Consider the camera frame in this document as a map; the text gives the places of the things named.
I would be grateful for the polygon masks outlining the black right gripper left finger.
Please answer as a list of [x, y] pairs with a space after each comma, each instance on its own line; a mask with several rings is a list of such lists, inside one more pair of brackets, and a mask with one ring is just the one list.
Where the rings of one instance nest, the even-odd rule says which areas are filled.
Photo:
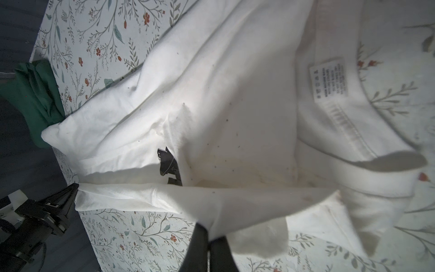
[[179, 272], [208, 271], [208, 232], [196, 223], [189, 243], [188, 251]]

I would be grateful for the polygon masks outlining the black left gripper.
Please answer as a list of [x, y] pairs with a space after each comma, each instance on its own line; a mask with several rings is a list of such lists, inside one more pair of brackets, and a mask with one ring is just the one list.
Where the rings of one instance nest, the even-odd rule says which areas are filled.
[[27, 265], [34, 255], [46, 247], [47, 239], [63, 236], [66, 219], [77, 196], [79, 184], [73, 183], [42, 200], [42, 203], [26, 201], [17, 211], [24, 221], [1, 243], [1, 265]]

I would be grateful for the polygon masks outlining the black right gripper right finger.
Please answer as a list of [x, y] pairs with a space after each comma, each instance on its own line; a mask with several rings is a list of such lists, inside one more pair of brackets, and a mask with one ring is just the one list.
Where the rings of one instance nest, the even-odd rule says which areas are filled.
[[225, 236], [209, 243], [210, 272], [239, 272]]

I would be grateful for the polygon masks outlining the white printed t shirt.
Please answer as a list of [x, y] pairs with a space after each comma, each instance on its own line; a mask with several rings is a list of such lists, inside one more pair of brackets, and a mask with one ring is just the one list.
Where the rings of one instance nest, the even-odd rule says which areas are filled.
[[371, 255], [427, 162], [363, 91], [363, 4], [195, 3], [139, 71], [42, 132], [77, 210], [179, 214], [242, 254], [302, 232]]

